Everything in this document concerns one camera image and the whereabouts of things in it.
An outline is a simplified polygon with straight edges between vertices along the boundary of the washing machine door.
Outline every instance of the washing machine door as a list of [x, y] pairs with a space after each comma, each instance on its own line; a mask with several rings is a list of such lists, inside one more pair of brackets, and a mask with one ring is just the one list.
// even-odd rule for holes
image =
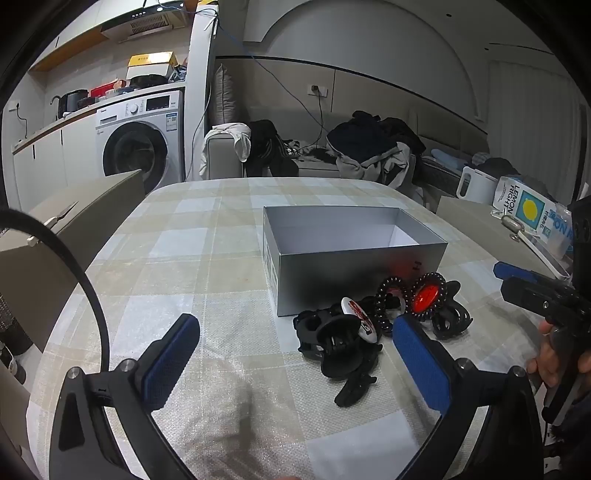
[[103, 152], [105, 175], [142, 170], [146, 194], [156, 188], [166, 168], [168, 148], [162, 133], [150, 125], [130, 122], [117, 128]]

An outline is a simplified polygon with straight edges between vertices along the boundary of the control panel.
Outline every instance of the control panel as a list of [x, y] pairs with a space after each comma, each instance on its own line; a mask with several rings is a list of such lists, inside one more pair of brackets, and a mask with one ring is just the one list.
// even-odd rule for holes
[[129, 100], [113, 103], [100, 108], [96, 113], [96, 126], [104, 127], [121, 120], [158, 114], [160, 112], [178, 111], [180, 107], [180, 92], [152, 93], [151, 95], [136, 96]]

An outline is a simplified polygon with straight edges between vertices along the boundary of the human hand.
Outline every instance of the human hand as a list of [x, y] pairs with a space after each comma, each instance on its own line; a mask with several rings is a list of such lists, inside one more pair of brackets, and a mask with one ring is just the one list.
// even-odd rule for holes
[[[552, 388], [558, 384], [558, 370], [560, 369], [560, 359], [550, 345], [550, 338], [548, 334], [551, 332], [553, 325], [549, 324], [545, 320], [540, 323], [538, 329], [540, 333], [544, 335], [542, 345], [540, 348], [540, 354], [529, 361], [527, 364], [527, 372], [533, 374], [536, 372], [540, 373], [542, 380], [546, 386]], [[587, 392], [591, 390], [591, 351], [585, 352], [579, 358], [579, 371], [585, 375], [581, 391]]]

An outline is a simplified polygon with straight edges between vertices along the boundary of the plaid tablecloth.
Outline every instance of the plaid tablecloth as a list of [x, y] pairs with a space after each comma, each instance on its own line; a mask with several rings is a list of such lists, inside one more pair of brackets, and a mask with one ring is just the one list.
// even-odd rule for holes
[[[334, 403], [342, 383], [297, 352], [290, 317], [272, 311], [261, 257], [262, 207], [392, 206], [449, 242], [439, 272], [459, 280], [456, 297], [474, 317], [445, 343], [454, 358], [506, 372], [534, 356], [534, 319], [503, 302], [495, 260], [454, 227], [395, 190], [360, 180], [212, 180], [150, 194], [88, 268], [105, 310], [111, 368], [137, 358], [180, 313], [200, 321], [202, 339], [166, 406], [162, 432], [200, 479], [372, 480], [395, 478], [428, 436], [426, 406], [391, 341], [378, 381], [351, 408]], [[66, 371], [96, 372], [99, 337], [78, 287], [57, 322], [27, 412], [31, 450], [48, 478], [53, 412]], [[485, 415], [479, 411], [453, 470], [467, 460]], [[143, 476], [114, 412], [109, 419], [133, 473]]]

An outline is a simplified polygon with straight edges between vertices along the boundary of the gray box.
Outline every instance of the gray box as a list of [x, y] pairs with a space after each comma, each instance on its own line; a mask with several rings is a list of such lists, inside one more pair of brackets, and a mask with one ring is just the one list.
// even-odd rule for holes
[[283, 206], [263, 209], [263, 259], [278, 316], [374, 295], [391, 275], [436, 271], [447, 242], [404, 210]]

